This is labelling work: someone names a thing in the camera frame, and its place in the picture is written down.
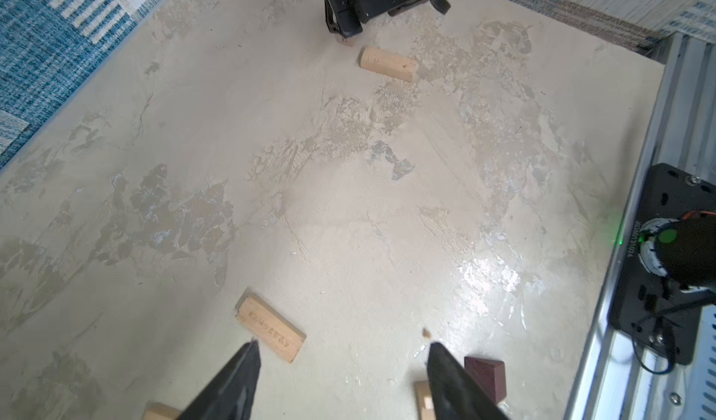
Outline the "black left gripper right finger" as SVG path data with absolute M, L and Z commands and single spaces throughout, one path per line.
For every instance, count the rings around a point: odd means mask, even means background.
M 508 419 L 440 342 L 430 345 L 427 375 L 437 420 Z

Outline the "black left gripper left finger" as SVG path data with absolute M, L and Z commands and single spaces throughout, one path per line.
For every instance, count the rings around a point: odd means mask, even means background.
M 260 368 L 259 343 L 252 340 L 240 348 L 178 419 L 249 420 Z

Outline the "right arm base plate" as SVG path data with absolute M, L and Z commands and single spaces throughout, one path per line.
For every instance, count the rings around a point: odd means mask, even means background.
M 715 187 L 678 168 L 647 173 L 608 321 L 633 343 L 692 362 L 701 309 L 715 302 Z

